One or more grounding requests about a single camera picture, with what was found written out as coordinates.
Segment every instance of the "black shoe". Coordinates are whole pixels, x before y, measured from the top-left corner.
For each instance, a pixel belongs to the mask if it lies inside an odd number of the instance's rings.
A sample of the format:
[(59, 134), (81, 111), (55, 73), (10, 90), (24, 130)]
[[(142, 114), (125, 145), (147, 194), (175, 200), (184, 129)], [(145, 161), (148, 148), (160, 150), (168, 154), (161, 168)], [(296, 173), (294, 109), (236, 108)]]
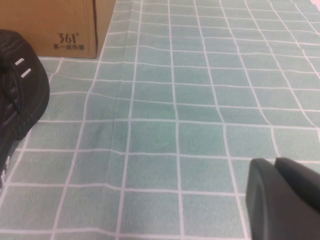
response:
[(49, 95), (46, 71), (31, 45), (17, 32), (0, 29), (1, 187), (11, 146), (43, 115)]

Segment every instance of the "green checkered tablecloth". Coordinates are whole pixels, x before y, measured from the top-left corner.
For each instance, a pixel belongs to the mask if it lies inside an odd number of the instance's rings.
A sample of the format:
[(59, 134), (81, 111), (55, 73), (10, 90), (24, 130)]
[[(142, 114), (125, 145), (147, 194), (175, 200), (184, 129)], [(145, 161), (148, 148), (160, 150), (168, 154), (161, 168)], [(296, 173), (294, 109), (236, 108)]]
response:
[(41, 57), (0, 240), (248, 240), (252, 158), (320, 172), (318, 31), (309, 0), (118, 0), (99, 59)]

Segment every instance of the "black plastic object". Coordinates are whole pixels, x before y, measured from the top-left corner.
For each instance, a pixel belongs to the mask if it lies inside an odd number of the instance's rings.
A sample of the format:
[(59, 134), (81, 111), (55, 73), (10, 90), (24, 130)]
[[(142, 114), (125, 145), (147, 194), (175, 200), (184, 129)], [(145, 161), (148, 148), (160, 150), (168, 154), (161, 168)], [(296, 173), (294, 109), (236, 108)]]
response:
[(320, 175), (299, 163), (253, 159), (246, 205), (252, 240), (320, 240)]

